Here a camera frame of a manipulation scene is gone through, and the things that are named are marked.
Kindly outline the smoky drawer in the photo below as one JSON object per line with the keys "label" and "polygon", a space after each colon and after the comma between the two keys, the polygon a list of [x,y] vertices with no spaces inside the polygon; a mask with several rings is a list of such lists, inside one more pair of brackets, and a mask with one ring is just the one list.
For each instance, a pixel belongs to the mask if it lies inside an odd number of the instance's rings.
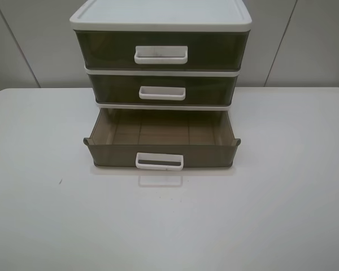
{"label": "smoky drawer", "polygon": [[239,138],[226,111],[166,111],[102,108],[84,138],[97,167],[178,165],[229,168]]}
{"label": "smoky drawer", "polygon": [[88,69],[237,71],[247,32],[76,31]]}
{"label": "smoky drawer", "polygon": [[102,104],[228,106],[237,77],[89,75]]}

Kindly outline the white plastic drawer cabinet frame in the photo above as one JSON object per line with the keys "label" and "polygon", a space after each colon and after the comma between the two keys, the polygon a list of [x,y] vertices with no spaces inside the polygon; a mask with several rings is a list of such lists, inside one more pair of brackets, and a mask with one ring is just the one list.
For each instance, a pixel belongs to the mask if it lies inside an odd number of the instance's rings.
{"label": "white plastic drawer cabinet frame", "polygon": [[[243,1],[87,1],[70,18],[76,31],[247,32],[252,19]],[[237,71],[88,69],[87,75],[237,77]],[[225,111],[229,106],[102,104],[100,108]]]}

